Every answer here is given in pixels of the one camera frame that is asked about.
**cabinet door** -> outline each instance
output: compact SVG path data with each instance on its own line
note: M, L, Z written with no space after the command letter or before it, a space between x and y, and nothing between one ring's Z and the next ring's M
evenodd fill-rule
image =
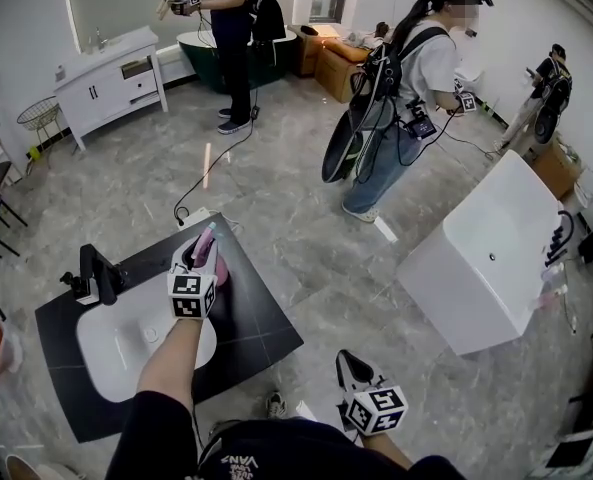
M129 107L129 95L120 70L104 74L102 79L92 84L96 105L101 120L122 112Z
M74 83L56 93L67 124L77 133L87 133L102 121L98 115L97 99L90 84Z

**man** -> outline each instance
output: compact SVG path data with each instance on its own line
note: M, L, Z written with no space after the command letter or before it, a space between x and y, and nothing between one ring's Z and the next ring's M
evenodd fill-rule
M496 144L498 152L512 149L519 155L525 156L530 148L536 144L534 124L544 103L543 92L545 87L557 76L562 75L571 80L566 60L565 48L559 44L553 45L549 57L536 69L534 81L532 82L534 91L518 110L501 141Z
M231 108L222 109L218 116L227 122L218 127L223 135L236 133L251 124L251 99L247 74L247 43L251 38L252 0L201 0L195 6L171 2L174 14L191 16L196 11L209 10L212 32L216 39L220 68L227 91L232 97Z
M143 369L108 480L464 480L441 457L412 464L384 434L363 437L360 448L328 425L279 419L286 412L279 393L267 402L271 419L220 424L199 460L190 411L202 325L179 320Z

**drain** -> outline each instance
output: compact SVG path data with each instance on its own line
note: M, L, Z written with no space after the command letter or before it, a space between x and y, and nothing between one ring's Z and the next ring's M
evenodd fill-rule
M154 343L158 341L158 333L156 332L156 329L145 329L144 334L148 343Z

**wire basket stand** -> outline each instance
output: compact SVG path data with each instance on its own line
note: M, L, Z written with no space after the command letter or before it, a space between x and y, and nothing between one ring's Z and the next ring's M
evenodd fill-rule
M36 132L42 153L45 153L45 146L43 145L43 140L40 137L40 131L43 130L47 140L49 140L49 134L45 129L47 125L55 123L61 138L65 137L63 130L61 130L58 120L56 119L58 117L59 111L60 105L56 100L56 96L51 96L49 98L45 98L44 100L40 100L38 103L34 103L31 107L23 111L23 113L21 113L21 115L19 115L18 119L16 120L16 122L22 125L26 130L29 130L30 132ZM51 168L49 165L50 150L51 148L48 149L45 154L48 168Z

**marble floor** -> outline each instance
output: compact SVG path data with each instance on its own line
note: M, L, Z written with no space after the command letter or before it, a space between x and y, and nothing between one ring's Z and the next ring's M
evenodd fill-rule
M6 200L28 221L1 235L20 258L0 260L0 306L21 335L25 361L0 378L0 456L69 464L90 479L104 476L117 436L78 444L45 365L34 311L64 292L59 277L78 267L93 243L119 261L175 232L176 200L202 175L211 155L237 137L214 128L225 98L200 83L168 91L169 114L143 110L87 138L72 155L61 141L51 169L8 188ZM525 336L458 357L394 279L405 256L477 184L492 162L443 137L382 201L399 240L346 216L347 185L324 185L321 159L344 106L313 80L288 77L261 89L261 117L251 138L226 156L187 200L220 211L305 340L269 371L197 410L203 435L212 422L258 413L277 386L303 400L321 421L338 425L336 353L350 348L378 362L399 383L411 409L393 439L412 458L442 454L471 480L521 479L555 439L593 359L593 271L569 263L568 316L560 306L534 315ZM436 117L438 123L445 118ZM452 136L492 149L501 133L484 114L454 120Z

